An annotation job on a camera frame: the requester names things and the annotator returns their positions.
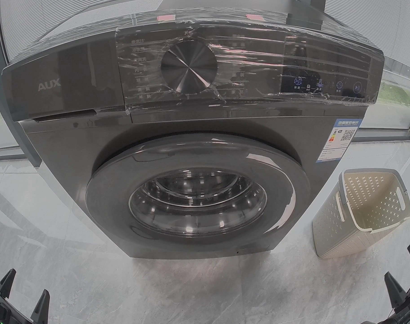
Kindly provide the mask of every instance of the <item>play pause button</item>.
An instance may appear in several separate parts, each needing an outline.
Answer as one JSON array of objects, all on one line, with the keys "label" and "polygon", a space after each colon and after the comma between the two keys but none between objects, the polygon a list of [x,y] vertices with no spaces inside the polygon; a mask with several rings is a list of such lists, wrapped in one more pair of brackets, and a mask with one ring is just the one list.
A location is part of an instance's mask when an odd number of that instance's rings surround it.
[{"label": "play pause button", "polygon": [[363,86],[360,82],[356,82],[353,86],[353,92],[359,94],[362,90]]}]

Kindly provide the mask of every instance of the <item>aux logo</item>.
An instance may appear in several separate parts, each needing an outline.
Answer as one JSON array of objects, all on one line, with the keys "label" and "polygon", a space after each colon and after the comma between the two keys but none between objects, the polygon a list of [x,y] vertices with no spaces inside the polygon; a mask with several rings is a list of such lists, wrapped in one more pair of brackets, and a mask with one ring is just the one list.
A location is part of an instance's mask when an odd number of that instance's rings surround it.
[{"label": "aux logo", "polygon": [[53,79],[49,82],[49,84],[47,84],[47,82],[44,83],[40,83],[39,84],[39,91],[40,90],[46,90],[46,89],[52,89],[55,86],[61,86],[61,84],[59,83],[59,78],[58,79]]}]

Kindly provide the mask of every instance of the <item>energy label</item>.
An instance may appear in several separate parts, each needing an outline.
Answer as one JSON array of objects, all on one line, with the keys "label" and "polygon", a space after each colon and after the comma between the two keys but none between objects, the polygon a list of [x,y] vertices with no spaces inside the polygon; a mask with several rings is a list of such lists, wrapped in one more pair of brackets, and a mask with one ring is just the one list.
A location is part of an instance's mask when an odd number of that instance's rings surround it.
[{"label": "energy label", "polygon": [[341,159],[361,122],[362,119],[337,119],[316,163]]}]

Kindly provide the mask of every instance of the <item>washing machine door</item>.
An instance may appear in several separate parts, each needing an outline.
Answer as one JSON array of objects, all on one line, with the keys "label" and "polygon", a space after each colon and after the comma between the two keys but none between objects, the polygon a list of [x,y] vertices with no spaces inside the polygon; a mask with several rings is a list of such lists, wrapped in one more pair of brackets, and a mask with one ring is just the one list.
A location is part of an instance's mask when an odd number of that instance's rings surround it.
[{"label": "washing machine door", "polygon": [[217,133],[154,139],[102,165],[86,190],[92,218],[121,239],[214,251],[277,230],[304,212],[301,166],[266,144]]}]

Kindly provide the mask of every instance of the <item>plastic laundry basket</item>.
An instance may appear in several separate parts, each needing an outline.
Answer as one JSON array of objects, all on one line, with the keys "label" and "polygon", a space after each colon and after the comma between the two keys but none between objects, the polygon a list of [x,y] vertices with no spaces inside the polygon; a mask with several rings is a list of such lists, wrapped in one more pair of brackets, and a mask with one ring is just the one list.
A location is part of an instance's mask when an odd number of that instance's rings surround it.
[{"label": "plastic laundry basket", "polygon": [[393,169],[348,169],[313,219],[316,253],[335,258],[363,251],[410,218],[410,201]]}]

